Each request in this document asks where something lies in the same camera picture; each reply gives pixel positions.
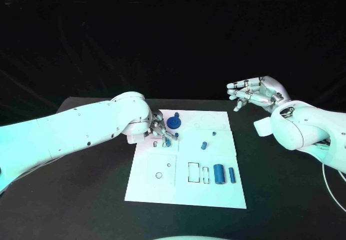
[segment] blue object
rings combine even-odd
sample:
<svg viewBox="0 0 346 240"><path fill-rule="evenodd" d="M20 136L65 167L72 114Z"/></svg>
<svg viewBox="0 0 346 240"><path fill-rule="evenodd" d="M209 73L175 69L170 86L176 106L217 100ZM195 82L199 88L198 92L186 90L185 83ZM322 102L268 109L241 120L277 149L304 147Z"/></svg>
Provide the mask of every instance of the blue object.
<svg viewBox="0 0 346 240"><path fill-rule="evenodd" d="M235 184L237 183L235 170L232 167L228 170L230 170L231 183Z"/></svg>
<svg viewBox="0 0 346 240"><path fill-rule="evenodd" d="M201 148L202 148L204 150L208 148L208 142L206 142L206 141L204 141Z"/></svg>
<svg viewBox="0 0 346 240"><path fill-rule="evenodd" d="M182 125L182 121L180 121L180 118L179 118L179 113L176 112L175 113L175 116L172 116L169 119L168 119L168 127L170 129L178 129Z"/></svg>
<svg viewBox="0 0 346 240"><path fill-rule="evenodd" d="M214 176L215 176L215 183L225 184L225 172L224 172L224 165L215 164L214 165Z"/></svg>

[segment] robotic arm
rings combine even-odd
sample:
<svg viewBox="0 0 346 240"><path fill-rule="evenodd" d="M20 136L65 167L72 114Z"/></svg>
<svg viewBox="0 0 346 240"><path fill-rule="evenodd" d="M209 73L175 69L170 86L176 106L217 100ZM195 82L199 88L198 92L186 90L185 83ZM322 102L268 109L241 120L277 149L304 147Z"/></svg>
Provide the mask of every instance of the robotic arm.
<svg viewBox="0 0 346 240"><path fill-rule="evenodd" d="M325 165L346 173L346 113L292 101L286 88L270 76L230 83L227 88L230 99L238 98L234 111L250 102L271 113L271 117L254 122L258 135L273 134L289 150L309 153Z"/></svg>
<svg viewBox="0 0 346 240"><path fill-rule="evenodd" d="M28 173L123 133L130 144L149 134L172 140L163 113L152 112L144 96L126 92L58 114L0 127L0 194Z"/></svg>

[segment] tabletop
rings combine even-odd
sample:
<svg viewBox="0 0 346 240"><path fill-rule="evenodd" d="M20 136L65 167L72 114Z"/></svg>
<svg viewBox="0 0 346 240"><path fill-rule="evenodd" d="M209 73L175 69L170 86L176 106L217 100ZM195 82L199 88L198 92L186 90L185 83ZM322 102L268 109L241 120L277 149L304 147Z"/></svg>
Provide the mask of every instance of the tabletop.
<svg viewBox="0 0 346 240"><path fill-rule="evenodd" d="M58 112L104 100L69 97ZM0 239L345 239L346 213L322 163L273 135L258 136L264 109L248 104L234 112L235 101L146 101L152 109L228 112L247 209L124 201L136 144L121 134L13 182L0 199ZM346 205L346 183L328 166L326 177Z"/></svg>

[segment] white paper sheet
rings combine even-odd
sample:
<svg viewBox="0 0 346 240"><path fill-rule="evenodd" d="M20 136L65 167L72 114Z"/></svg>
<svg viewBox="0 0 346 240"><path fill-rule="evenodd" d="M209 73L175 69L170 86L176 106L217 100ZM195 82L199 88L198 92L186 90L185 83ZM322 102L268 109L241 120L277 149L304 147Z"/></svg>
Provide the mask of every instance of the white paper sheet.
<svg viewBox="0 0 346 240"><path fill-rule="evenodd" d="M168 127L170 133L179 133L178 141L172 141L170 147L163 147L163 140L152 135L137 143L124 200L245 209L228 113L160 111L165 121L179 112L180 127ZM189 182L189 163L199 164L199 182ZM215 184L215 164L224 165L222 185ZM209 171L209 183L204 183L204 167ZM234 168L237 183L231 183L230 168Z"/></svg>

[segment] table surface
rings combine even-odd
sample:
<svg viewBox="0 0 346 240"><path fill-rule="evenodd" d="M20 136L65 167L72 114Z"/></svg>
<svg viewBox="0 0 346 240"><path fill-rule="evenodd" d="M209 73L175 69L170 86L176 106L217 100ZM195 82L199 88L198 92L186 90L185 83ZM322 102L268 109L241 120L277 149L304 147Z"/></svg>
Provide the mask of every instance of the table surface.
<svg viewBox="0 0 346 240"><path fill-rule="evenodd" d="M69 97L59 112L106 98ZM345 239L346 213L328 192L322 163L260 137L270 114L234 101L147 99L152 109L227 111L247 209L124 201L136 144L121 134L64 156L10 186L0 199L0 239L152 240L195 235L225 239ZM346 205L346 183L326 167Z"/></svg>

